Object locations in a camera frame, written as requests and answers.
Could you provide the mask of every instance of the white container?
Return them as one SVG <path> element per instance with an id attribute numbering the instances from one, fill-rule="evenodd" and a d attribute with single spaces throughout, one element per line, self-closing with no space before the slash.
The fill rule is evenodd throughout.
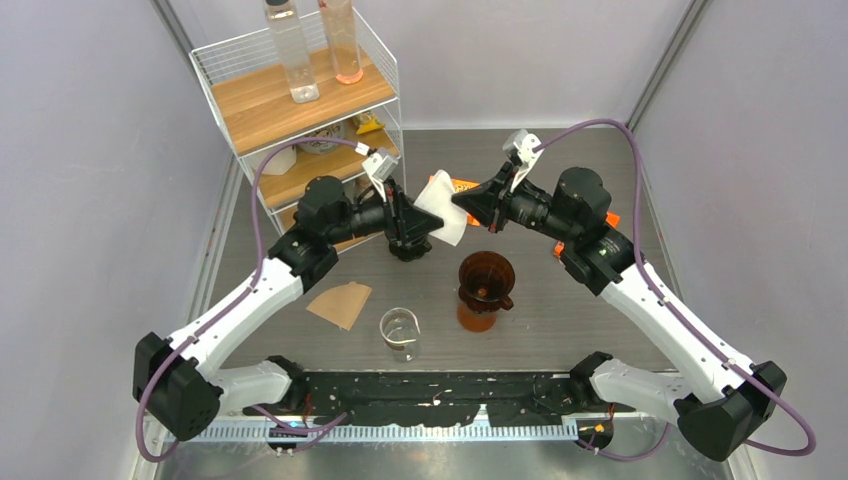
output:
<path id="1" fill-rule="evenodd" d="M 244 157 L 244 161 L 255 172 L 262 163 L 262 160 L 265 160 L 265 156 L 268 155 L 268 153 L 270 153 L 270 150 L 262 150 L 260 152 L 251 153 Z M 268 164 L 265 165 L 265 170 L 262 171 L 262 175 L 282 175 L 294 166 L 294 162 L 296 160 L 297 153 L 294 151 L 294 147 L 283 149 L 280 153 L 274 155 L 274 158 L 268 161 Z"/>
<path id="2" fill-rule="evenodd" d="M 347 135 L 347 128 L 345 128 L 345 122 L 336 122 L 327 125 L 326 127 L 321 127 L 318 130 L 312 131 L 304 135 L 304 137 L 318 137 L 318 138 L 345 138 Z M 315 153 L 315 154 L 324 154 L 330 153 L 333 150 L 339 148 L 338 143 L 332 142 L 322 142 L 319 140 L 315 140 L 312 142 L 299 143 L 297 146 L 307 153 Z"/>

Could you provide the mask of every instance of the glass beaker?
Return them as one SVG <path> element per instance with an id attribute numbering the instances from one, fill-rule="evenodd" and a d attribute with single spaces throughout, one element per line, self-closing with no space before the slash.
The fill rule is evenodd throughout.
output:
<path id="1" fill-rule="evenodd" d="M 336 80 L 351 84 L 362 79 L 362 61 L 356 43 L 352 0 L 318 0 L 324 34 L 333 59 Z"/>
<path id="2" fill-rule="evenodd" d="M 497 311 L 513 307 L 509 292 L 515 286 L 512 264 L 495 252 L 472 253 L 459 266 L 459 324 L 479 333 L 492 328 Z"/>
<path id="3" fill-rule="evenodd" d="M 380 319 L 380 335 L 398 362 L 409 362 L 420 352 L 418 318 L 405 308 L 393 308 Z"/>

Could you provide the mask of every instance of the gray table surface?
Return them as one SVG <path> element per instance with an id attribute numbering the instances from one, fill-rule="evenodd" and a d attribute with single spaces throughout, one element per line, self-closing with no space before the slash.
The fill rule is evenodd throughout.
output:
<path id="1" fill-rule="evenodd" d="M 510 131 L 410 131 L 405 133 L 406 177 L 412 195 L 429 175 L 442 168 L 454 178 L 484 181 L 505 157 L 500 148 Z M 536 131 L 547 138 L 554 131 Z M 632 231 L 634 168 L 623 137 L 611 129 L 578 132 L 547 149 L 529 178 L 551 189 L 569 166 L 596 170 L 613 195 L 611 211 L 622 216 L 619 229 Z M 213 301 L 232 290 L 254 267 L 254 243 L 249 221 L 249 190 L 241 189 L 228 234 Z M 663 278 L 668 278 L 657 234 L 647 206 L 642 232 L 643 251 Z M 266 246 L 276 235 L 263 218 Z M 469 228 L 458 247 L 433 239 L 433 251 L 423 259 L 402 263 L 388 253 L 385 238 L 372 239 L 344 253 L 325 279 L 287 306 L 251 335 L 226 366 L 257 363 L 269 355 L 284 355 L 318 370 L 568 370 L 595 350 L 612 353 L 639 368 L 665 370 L 672 365 L 622 314 L 574 282 L 551 255 L 553 241 L 515 224 L 492 235 Z M 456 320 L 457 269 L 478 250 L 492 250 L 512 262 L 515 307 L 501 312 L 485 333 L 470 333 Z M 373 288 L 350 332 L 307 312 L 306 305 L 322 291 L 356 281 Z M 421 355 L 413 362 L 392 360 L 377 324 L 393 307 L 406 307 L 421 323 Z"/>

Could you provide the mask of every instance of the yellow object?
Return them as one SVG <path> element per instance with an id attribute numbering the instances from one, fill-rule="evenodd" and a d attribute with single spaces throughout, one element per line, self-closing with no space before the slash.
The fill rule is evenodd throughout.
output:
<path id="1" fill-rule="evenodd" d="M 380 119 L 377 118 L 377 115 L 374 115 L 374 112 L 371 110 L 357 114 L 353 117 L 353 123 L 356 124 L 357 135 L 373 132 L 374 130 L 379 130 L 385 127 L 383 122 L 381 122 Z"/>

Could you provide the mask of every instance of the wooden shelf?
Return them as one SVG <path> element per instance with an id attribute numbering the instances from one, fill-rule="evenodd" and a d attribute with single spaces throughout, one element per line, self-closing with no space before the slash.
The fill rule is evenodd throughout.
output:
<path id="1" fill-rule="evenodd" d="M 364 75 L 352 85 L 336 80 L 328 49 L 313 52 L 310 59 L 321 94 L 313 102 L 292 100 L 282 65 L 212 85 L 239 156 L 395 98 L 391 85 L 364 51 Z"/>
<path id="2" fill-rule="evenodd" d="M 297 208 L 289 208 L 289 209 L 286 209 L 286 210 L 283 210 L 282 212 L 280 212 L 280 214 L 279 214 L 280 215 L 280 221 L 283 223 L 283 228 L 285 230 L 290 229 L 292 227 L 292 225 L 294 225 L 294 213 L 296 211 L 297 211 Z M 352 247 L 356 244 L 362 243 L 365 240 L 370 240 L 370 239 L 376 237 L 377 235 L 379 235 L 379 233 L 374 233 L 372 235 L 368 235 L 367 237 L 354 238 L 353 240 L 348 240 L 348 241 L 342 242 L 342 243 L 337 243 L 335 245 L 336 251 L 341 252 L 343 250 L 347 250 L 348 248 L 350 248 L 350 247 Z"/>
<path id="3" fill-rule="evenodd" d="M 362 142 L 370 147 L 385 147 L 398 155 L 392 140 L 385 130 L 375 130 L 357 135 L 353 122 L 346 121 L 347 138 Z M 303 195 L 306 184 L 315 177 L 331 175 L 345 180 L 362 171 L 365 158 L 352 148 L 340 145 L 329 153 L 315 154 L 297 150 L 297 161 L 283 175 L 262 175 L 259 177 L 259 191 L 268 208 L 277 208 L 291 203 Z"/>

